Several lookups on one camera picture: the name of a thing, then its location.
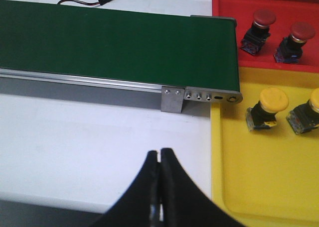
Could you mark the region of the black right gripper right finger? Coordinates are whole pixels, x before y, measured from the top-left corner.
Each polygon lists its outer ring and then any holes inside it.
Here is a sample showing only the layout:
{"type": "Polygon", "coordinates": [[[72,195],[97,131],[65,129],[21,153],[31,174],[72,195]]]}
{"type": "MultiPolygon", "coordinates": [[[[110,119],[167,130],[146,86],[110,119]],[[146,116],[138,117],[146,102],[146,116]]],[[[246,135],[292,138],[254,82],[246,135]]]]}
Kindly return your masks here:
{"type": "Polygon", "coordinates": [[[160,173],[165,227],[243,226],[198,188],[171,148],[160,151],[160,173]]]}

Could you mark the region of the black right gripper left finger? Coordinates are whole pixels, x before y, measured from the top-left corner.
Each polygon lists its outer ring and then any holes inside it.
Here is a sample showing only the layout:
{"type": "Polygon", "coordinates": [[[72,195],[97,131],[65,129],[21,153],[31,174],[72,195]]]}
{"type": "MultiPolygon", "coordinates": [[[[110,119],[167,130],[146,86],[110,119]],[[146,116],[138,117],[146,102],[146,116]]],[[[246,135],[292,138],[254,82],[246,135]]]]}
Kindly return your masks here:
{"type": "Polygon", "coordinates": [[[158,153],[149,151],[146,159],[124,194],[93,227],[159,227],[158,153]]]}

